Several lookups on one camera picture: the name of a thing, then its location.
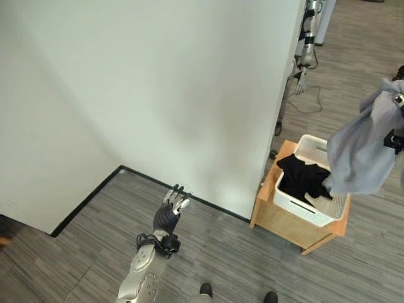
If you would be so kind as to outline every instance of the wooden side table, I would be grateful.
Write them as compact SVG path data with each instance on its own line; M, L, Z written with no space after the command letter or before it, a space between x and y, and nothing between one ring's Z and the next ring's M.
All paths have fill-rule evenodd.
M331 222L324 227L318 227L275 205L273 203L275 183L282 172L276 162L293 154L296 146L297 143L291 141L286 140L283 142L275 162L257 195L250 229L254 228L255 225L259 225L300 246L302 248L302 254L306 255L335 237L345 235L351 200L349 197L343 218L339 221Z
M7 246L11 243L11 239L9 237L0 237L0 247Z

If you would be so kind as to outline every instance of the white laundry basket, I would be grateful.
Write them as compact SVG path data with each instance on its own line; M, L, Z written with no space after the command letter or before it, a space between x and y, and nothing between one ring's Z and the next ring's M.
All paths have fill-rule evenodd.
M320 167L330 170L326 148L326 140L305 134L297 145L295 156L299 160L305 161L306 164L316 163ZM316 200L316 207L312 207L279 190L282 178L283 172L275 184L274 204L317 226L325 226L333 221L342 219L348 203L347 194L334 194L332 195L332 200L321 196Z

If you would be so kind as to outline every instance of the gray cloth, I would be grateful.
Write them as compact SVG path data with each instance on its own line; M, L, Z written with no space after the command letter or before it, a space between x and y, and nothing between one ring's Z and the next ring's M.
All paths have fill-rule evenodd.
M404 92L404 80L383 80L381 89L360 103L360 115L327 144L331 176L324 185L332 193L372 194L383 185L395 163L395 150L383 139L404 128L404 117L393 100Z

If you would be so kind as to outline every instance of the floor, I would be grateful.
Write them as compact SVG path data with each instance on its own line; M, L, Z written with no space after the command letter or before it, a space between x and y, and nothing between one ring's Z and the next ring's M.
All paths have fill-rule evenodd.
M290 105L273 142L309 133L329 138L358 113L358 103L404 62L404 1L339 0L319 67L324 110ZM292 102L315 110L315 90ZM282 238L193 201L176 230L181 251L169 262L157 302L187 302L202 282L214 302L404 302L404 191L400 164L377 195L353 197L347 235L301 256ZM128 172L117 175L56 239L21 227L0 254L2 302L111 302L140 232L150 230L165 189Z

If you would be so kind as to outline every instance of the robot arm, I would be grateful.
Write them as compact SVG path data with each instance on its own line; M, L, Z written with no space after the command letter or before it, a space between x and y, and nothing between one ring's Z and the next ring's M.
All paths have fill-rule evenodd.
M320 0L307 0L306 11L302 22L301 38L304 38L302 54L297 63L297 72L294 78L297 78L296 95L300 95L306 88L306 73L313 66L316 58L314 53L314 43L317 35L318 13L321 7Z
M156 212L152 234L140 234L137 238L138 252L134 256L129 273L119 287L116 302L154 302L160 277L167 260L179 250L180 242L173 234L180 213L189 203L190 194L175 185L164 197Z

